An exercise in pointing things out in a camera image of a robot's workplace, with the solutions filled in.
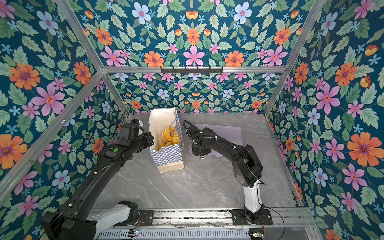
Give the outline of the long narrow striped bread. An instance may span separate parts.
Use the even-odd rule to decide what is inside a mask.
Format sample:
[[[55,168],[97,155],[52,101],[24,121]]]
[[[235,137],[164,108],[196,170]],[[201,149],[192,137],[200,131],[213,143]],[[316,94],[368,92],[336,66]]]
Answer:
[[[167,145],[167,142],[162,142],[162,143],[160,144],[159,149],[161,149],[162,147],[164,147],[164,146],[166,146],[166,145]]]

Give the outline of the lavender plastic tray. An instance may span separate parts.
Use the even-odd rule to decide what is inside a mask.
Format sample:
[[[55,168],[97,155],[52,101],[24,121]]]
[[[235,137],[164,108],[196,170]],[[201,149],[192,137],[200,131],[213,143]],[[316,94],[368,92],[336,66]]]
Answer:
[[[239,127],[232,126],[222,126],[222,125],[209,125],[209,124],[195,124],[195,126],[202,130],[204,128],[209,128],[220,137],[232,142],[236,145],[244,145],[243,142],[243,130]]]

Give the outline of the checkered paper bread bag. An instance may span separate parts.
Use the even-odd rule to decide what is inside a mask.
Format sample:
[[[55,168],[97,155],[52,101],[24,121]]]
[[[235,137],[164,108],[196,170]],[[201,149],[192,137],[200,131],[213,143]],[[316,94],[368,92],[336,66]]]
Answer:
[[[148,125],[149,132],[154,137],[154,144],[150,147],[151,159],[160,173],[181,170],[184,165],[184,138],[182,135],[179,114],[176,108],[154,109],[149,113],[149,119],[144,123]],[[174,127],[179,135],[179,144],[167,145],[159,149],[161,134],[167,127]]]

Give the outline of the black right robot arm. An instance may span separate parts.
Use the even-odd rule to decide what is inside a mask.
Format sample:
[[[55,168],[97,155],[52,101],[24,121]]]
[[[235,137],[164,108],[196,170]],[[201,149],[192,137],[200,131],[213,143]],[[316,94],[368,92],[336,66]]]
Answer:
[[[236,145],[212,129],[200,130],[187,120],[183,121],[183,127],[192,141],[193,155],[203,159],[214,150],[232,163],[234,176],[244,189],[244,218],[251,225],[258,223],[264,211],[260,190],[263,166],[254,148],[250,145]]]

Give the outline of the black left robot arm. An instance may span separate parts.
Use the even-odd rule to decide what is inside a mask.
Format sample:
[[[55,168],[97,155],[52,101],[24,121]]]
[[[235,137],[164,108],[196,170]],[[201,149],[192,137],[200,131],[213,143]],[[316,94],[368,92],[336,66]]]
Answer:
[[[133,119],[123,124],[116,142],[102,149],[96,166],[72,196],[54,213],[43,215],[41,226],[48,239],[92,240],[118,223],[137,225],[140,222],[138,205],[130,201],[120,201],[96,215],[91,215],[90,211],[125,163],[153,144],[154,137],[143,129],[142,121]]]

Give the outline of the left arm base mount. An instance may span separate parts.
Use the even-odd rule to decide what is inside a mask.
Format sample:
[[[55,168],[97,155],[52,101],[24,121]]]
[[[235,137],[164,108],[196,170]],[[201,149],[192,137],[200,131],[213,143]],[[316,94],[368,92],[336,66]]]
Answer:
[[[151,226],[154,218],[154,210],[139,210],[138,204],[130,201],[120,201],[119,204],[130,208],[128,218],[115,227],[138,227],[138,226]]]

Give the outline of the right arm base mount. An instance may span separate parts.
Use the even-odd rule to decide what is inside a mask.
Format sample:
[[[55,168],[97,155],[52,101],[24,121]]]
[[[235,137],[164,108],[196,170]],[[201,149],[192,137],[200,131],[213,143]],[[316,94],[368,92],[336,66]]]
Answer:
[[[233,209],[230,210],[232,214],[233,225],[235,226],[272,226],[273,220],[271,217],[271,212],[265,209],[265,206],[262,204],[261,208],[252,213],[246,207],[243,209]]]

